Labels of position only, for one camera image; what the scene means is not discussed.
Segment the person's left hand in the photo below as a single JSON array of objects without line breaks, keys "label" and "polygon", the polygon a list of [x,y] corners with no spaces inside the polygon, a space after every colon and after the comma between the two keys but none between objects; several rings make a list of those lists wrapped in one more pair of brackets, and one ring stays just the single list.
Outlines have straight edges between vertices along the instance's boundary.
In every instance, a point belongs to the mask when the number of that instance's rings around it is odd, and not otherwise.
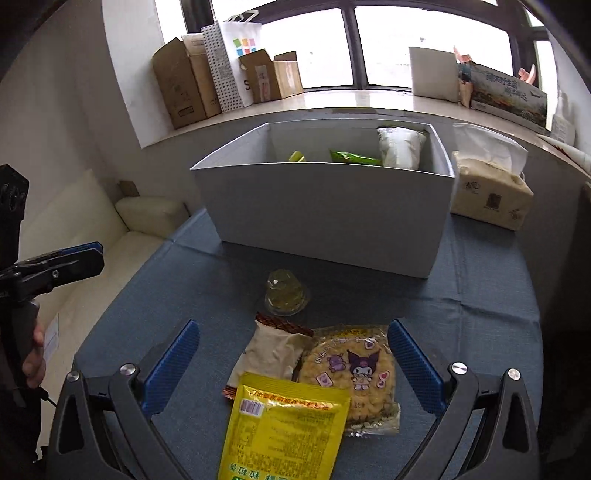
[{"label": "person's left hand", "polygon": [[26,383],[31,389],[39,387],[45,377],[44,329],[39,322],[35,324],[31,351],[24,360],[22,371],[26,377]]}]

